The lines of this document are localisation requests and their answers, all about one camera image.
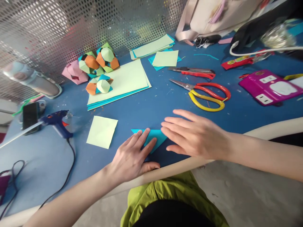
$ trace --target hot glue gun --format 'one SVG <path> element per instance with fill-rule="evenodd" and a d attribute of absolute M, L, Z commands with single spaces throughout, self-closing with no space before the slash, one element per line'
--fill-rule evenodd
<path fill-rule="evenodd" d="M 42 117 L 38 121 L 42 121 L 42 125 L 52 125 L 62 138 L 68 139 L 73 137 L 73 134 L 65 128 L 68 124 L 62 121 L 62 118 L 65 117 L 67 113 L 68 110 L 60 110 L 49 114 L 46 117 Z"/>

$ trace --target metal mesh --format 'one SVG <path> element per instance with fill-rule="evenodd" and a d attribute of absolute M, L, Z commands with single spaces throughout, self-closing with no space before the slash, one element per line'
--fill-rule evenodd
<path fill-rule="evenodd" d="M 0 97 L 36 92 L 8 79 L 19 61 L 57 83 L 67 63 L 109 42 L 118 56 L 176 29 L 186 0 L 0 0 Z"/>

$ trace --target finger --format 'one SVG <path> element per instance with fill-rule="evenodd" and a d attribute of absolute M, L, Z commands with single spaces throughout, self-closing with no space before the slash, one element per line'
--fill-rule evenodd
<path fill-rule="evenodd" d="M 179 125 L 172 124 L 172 123 L 169 123 L 169 122 L 162 122 L 161 125 L 162 125 L 162 127 L 166 127 L 168 129 L 170 129 L 171 131 L 180 134 L 183 137 L 186 137 L 186 134 L 188 132 L 187 128 L 183 128 Z"/>
<path fill-rule="evenodd" d="M 128 143 L 129 147 L 132 147 L 136 144 L 136 142 L 138 141 L 138 139 L 140 138 L 140 136 L 142 135 L 142 130 L 139 130 L 137 133 L 135 133 L 133 135 L 133 137 L 131 138 L 130 142 Z"/>
<path fill-rule="evenodd" d="M 137 148 L 141 149 L 141 147 L 143 146 L 143 144 L 145 143 L 146 141 L 146 138 L 149 134 L 151 130 L 149 128 L 147 128 L 143 134 L 140 136 L 140 138 L 137 140 L 136 144 L 134 146 L 136 146 Z"/>
<path fill-rule="evenodd" d="M 188 154 L 186 153 L 186 151 L 185 151 L 182 147 L 180 147 L 179 145 L 176 145 L 176 144 L 174 144 L 174 145 L 169 145 L 169 146 L 166 148 L 166 150 L 167 150 L 167 151 L 173 151 L 173 152 L 175 152 L 175 153 L 177 153 L 177 154 L 185 154 L 185 155 L 188 155 Z"/>
<path fill-rule="evenodd" d="M 159 168 L 160 168 L 160 164 L 157 162 L 144 162 L 141 166 L 139 174 L 142 175 L 143 173 Z"/>
<path fill-rule="evenodd" d="M 183 128 L 191 128 L 193 125 L 192 121 L 187 121 L 183 118 L 175 118 L 175 117 L 166 117 L 164 118 L 166 122 L 170 122 L 179 126 L 182 126 Z"/>
<path fill-rule="evenodd" d="M 171 131 L 169 128 L 162 127 L 161 132 L 163 132 L 163 134 L 166 135 L 171 141 L 175 142 L 181 147 L 184 147 L 186 144 L 186 139 L 183 136 Z"/>
<path fill-rule="evenodd" d="M 204 119 L 203 117 L 200 117 L 198 115 L 195 115 L 194 113 L 192 112 L 189 112 L 189 111 L 186 111 L 186 110 L 181 110 L 181 109 L 175 109 L 173 110 L 173 113 L 174 114 L 177 114 L 177 115 L 180 115 L 180 116 L 183 116 L 193 122 L 197 122 L 197 121 L 200 121 L 201 119 Z"/>
<path fill-rule="evenodd" d="M 156 145 L 157 138 L 153 138 L 141 151 L 143 159 L 146 159 L 146 157 L 149 155 L 149 153 L 152 151 L 154 146 Z"/>
<path fill-rule="evenodd" d="M 124 143 L 122 143 L 121 144 L 121 146 L 126 146 L 129 142 L 130 142 L 130 140 L 132 139 L 132 137 L 134 136 L 135 134 L 133 134 L 130 138 L 128 138 Z"/>

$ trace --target bag strap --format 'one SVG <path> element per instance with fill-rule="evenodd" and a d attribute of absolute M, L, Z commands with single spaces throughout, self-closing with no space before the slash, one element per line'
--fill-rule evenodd
<path fill-rule="evenodd" d="M 190 24 L 197 2 L 198 0 L 187 1 L 175 35 L 178 41 L 184 41 L 191 46 L 193 46 L 191 40 L 194 40 L 199 34 L 191 29 L 188 31 L 183 31 L 183 29 L 185 24 Z"/>

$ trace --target black cable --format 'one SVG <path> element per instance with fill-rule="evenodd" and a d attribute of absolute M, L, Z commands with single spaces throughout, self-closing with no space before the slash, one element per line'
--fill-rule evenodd
<path fill-rule="evenodd" d="M 21 167 L 21 169 L 19 170 L 19 172 L 17 173 L 17 175 L 15 175 L 14 167 L 15 167 L 15 165 L 16 165 L 18 162 L 22 162 L 22 167 Z M 13 186 L 14 186 L 14 189 L 15 189 L 16 192 L 15 192 L 14 196 L 11 198 L 11 200 L 9 201 L 9 203 L 6 205 L 6 207 L 4 208 L 4 210 L 2 211 L 1 216 L 0 216 L 0 220 L 3 218 L 5 211 L 7 210 L 7 208 L 9 207 L 9 205 L 12 203 L 12 201 L 16 198 L 16 196 L 17 196 L 17 194 L 18 194 L 18 192 L 19 192 L 19 190 L 18 190 L 18 188 L 17 188 L 17 186 L 16 186 L 16 178 L 19 176 L 19 174 L 20 174 L 21 171 L 23 170 L 24 166 L 25 166 L 25 161 L 24 161 L 24 160 L 19 160 L 19 161 L 15 162 L 14 165 L 13 165 L 13 167 L 12 167 L 12 178 L 13 178 L 13 179 L 12 179 L 12 183 L 13 183 Z M 2 174 L 5 173 L 5 172 L 8 172 L 8 170 L 2 171 L 2 172 L 0 173 L 0 175 L 2 175 Z"/>
<path fill-rule="evenodd" d="M 74 154 L 73 164 L 72 164 L 72 166 L 71 166 L 71 168 L 70 168 L 70 170 L 69 170 L 69 172 L 68 172 L 68 175 L 67 175 L 66 180 L 65 180 L 64 184 L 62 185 L 62 187 L 61 187 L 58 191 L 56 191 L 54 194 L 52 194 L 50 197 L 48 197 L 47 200 L 45 200 L 44 203 L 42 203 L 42 205 L 40 206 L 39 209 L 41 209 L 41 208 L 45 205 L 45 203 L 46 203 L 51 197 L 53 197 L 54 195 L 56 195 L 57 193 L 59 193 L 59 192 L 65 187 L 65 185 L 66 185 L 66 183 L 68 182 L 68 179 L 69 179 L 69 177 L 70 177 L 70 174 L 71 174 L 71 172 L 72 172 L 72 170 L 73 170 L 73 167 L 74 167 L 74 165 L 75 165 L 75 160 L 76 160 L 76 153 L 75 153 L 75 150 L 73 149 L 72 145 L 70 144 L 69 138 L 67 138 L 66 141 L 67 141 L 67 143 L 69 144 L 69 146 L 70 146 L 70 148 L 72 149 L 73 154 Z"/>

